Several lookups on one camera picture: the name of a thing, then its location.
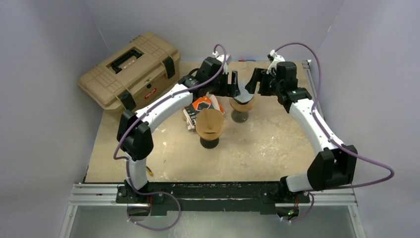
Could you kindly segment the wooden ring dripper holder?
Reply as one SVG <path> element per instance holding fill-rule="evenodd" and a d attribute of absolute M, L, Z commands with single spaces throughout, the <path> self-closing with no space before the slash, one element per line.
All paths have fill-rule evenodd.
<path fill-rule="evenodd" d="M 238 103 L 234 98 L 229 99 L 229 104 L 232 107 L 233 110 L 240 112 L 240 113 L 247 113 L 251 111 L 255 104 L 256 104 L 256 98 L 253 97 L 250 101 L 248 101 L 245 104 Z"/>

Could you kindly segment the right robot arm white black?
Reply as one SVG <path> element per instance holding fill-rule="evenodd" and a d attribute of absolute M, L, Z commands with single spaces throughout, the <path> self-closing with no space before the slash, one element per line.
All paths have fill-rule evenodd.
<path fill-rule="evenodd" d="M 357 150 L 334 138 L 313 107 L 309 91 L 298 86 L 295 63 L 281 61 L 271 69 L 255 68 L 245 89 L 262 96 L 276 96 L 279 104 L 299 123 L 315 153 L 305 173 L 281 178 L 278 188 L 281 200 L 289 202 L 301 191 L 320 191 L 352 183 Z"/>

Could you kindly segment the brown paper coffee filter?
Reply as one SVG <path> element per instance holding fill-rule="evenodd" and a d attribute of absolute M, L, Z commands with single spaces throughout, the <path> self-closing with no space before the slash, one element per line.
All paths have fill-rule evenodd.
<path fill-rule="evenodd" d="M 203 109 L 196 116 L 196 132 L 217 133 L 224 124 L 223 113 L 216 109 Z"/>

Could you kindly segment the wooden dripper stand black base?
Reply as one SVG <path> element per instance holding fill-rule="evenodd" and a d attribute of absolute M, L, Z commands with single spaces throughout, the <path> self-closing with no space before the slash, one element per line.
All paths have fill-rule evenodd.
<path fill-rule="evenodd" d="M 219 144 L 219 138 L 224 132 L 224 126 L 217 132 L 204 132 L 202 129 L 196 127 L 196 132 L 200 137 L 200 144 L 206 149 L 213 149 Z"/>

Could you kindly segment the white paper coffee filter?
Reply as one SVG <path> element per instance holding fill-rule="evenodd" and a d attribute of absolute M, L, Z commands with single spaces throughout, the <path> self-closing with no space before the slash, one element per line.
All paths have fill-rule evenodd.
<path fill-rule="evenodd" d="M 245 86 L 246 86 L 245 84 L 242 84 L 240 82 L 238 84 L 239 95 L 233 98 L 237 103 L 241 105 L 248 104 L 254 98 L 254 94 L 249 93 L 248 90 L 246 90 Z"/>

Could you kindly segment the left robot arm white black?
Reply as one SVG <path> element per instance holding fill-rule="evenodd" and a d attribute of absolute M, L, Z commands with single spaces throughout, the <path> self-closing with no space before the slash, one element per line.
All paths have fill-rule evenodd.
<path fill-rule="evenodd" d="M 203 60 L 201 66 L 183 76 L 171 90 L 142 109 L 126 110 L 120 119 L 117 133 L 118 146 L 115 160 L 126 162 L 126 182 L 130 186 L 128 196 L 136 203 L 146 200 L 148 183 L 146 160 L 154 148 L 152 133 L 175 112 L 190 105 L 207 94 L 235 97 L 240 94 L 237 75 L 228 82 L 227 67 L 231 56 L 213 53 Z M 117 151 L 125 154 L 118 156 Z"/>

